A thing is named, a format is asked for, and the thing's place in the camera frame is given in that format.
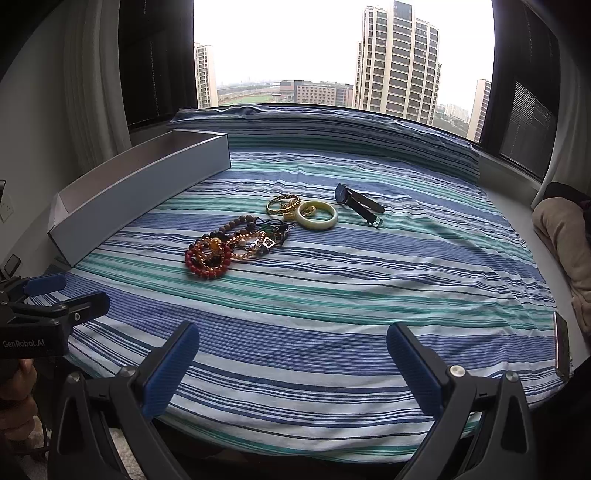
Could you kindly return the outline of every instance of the black leather strap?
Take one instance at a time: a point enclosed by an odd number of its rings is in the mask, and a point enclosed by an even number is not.
[[[373,225],[376,222],[379,222],[377,226],[380,226],[382,221],[378,217],[376,217],[372,212],[370,212],[367,208],[361,205],[357,200],[353,198],[353,196],[349,196],[347,198],[347,207],[351,207],[355,212],[360,214],[370,225]]]
[[[351,193],[351,196],[357,200],[359,203],[371,208],[374,212],[384,213],[386,209],[382,207],[379,203],[374,202],[372,199],[366,197],[362,193],[356,192],[348,188],[348,191]]]

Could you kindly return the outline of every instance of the white box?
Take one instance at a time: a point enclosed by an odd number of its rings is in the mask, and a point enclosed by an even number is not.
[[[58,193],[47,233],[73,267],[145,212],[230,166],[226,134],[172,130],[111,158]]]

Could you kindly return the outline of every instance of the sky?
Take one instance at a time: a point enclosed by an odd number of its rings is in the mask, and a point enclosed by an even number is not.
[[[437,103],[469,112],[476,80],[491,80],[495,36],[491,0],[409,0],[440,30]],[[214,47],[217,86],[261,80],[355,82],[356,48],[367,5],[388,1],[195,0],[194,40]]]

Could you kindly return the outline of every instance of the jade bangle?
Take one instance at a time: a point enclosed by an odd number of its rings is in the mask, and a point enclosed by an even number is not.
[[[331,217],[329,220],[313,220],[304,217],[301,212],[309,207],[316,207],[318,210],[324,210],[329,212]],[[318,200],[310,200],[309,202],[300,203],[298,208],[294,210],[295,221],[298,222],[302,227],[309,228],[310,230],[328,230],[334,227],[339,215],[336,213],[335,208],[326,202],[320,202]]]

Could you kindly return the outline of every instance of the hand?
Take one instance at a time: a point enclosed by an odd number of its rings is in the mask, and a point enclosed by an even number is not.
[[[31,390],[37,380],[37,371],[33,360],[21,359],[19,369],[14,376],[0,385],[0,398],[13,404],[6,410],[0,410],[0,432],[8,440],[25,440],[35,428],[33,416],[37,414],[37,404],[31,396]]]

